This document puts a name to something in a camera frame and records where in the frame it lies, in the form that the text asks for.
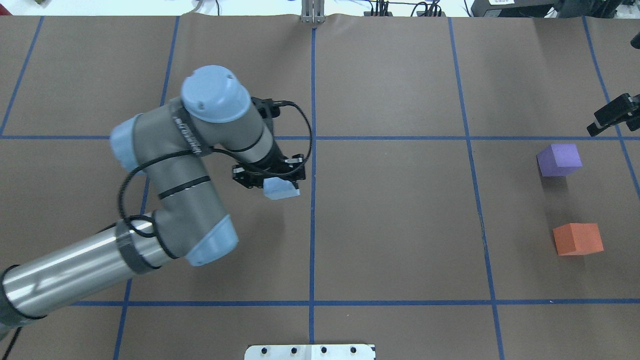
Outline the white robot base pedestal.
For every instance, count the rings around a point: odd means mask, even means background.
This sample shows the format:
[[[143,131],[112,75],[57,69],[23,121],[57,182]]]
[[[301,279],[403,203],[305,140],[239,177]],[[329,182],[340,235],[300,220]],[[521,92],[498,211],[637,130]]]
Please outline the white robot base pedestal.
[[[252,345],[245,360],[376,360],[372,344],[263,344]]]

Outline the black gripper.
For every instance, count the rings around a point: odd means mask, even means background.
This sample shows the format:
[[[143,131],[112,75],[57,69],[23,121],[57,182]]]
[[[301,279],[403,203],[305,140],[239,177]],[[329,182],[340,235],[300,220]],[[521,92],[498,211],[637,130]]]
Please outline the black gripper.
[[[283,108],[295,109],[304,123],[307,122],[306,113],[290,100],[252,96],[251,102],[265,130],[250,148],[231,151],[233,158],[237,160],[237,164],[232,168],[231,177],[247,189],[263,189],[263,180],[274,177],[294,182],[299,189],[299,182],[307,179],[307,154],[297,153],[287,157],[282,153],[275,139],[274,120],[281,116]]]

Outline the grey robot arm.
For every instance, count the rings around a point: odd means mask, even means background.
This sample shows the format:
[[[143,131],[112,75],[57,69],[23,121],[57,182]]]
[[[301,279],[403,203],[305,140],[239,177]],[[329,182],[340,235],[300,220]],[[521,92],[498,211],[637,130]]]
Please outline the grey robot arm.
[[[231,178],[271,199],[297,196],[313,150],[294,101],[250,94],[233,71],[194,69],[178,96],[110,133],[126,176],[118,219],[76,243],[1,272],[1,336],[173,260],[193,267],[228,255],[239,237],[204,158],[235,161]]]

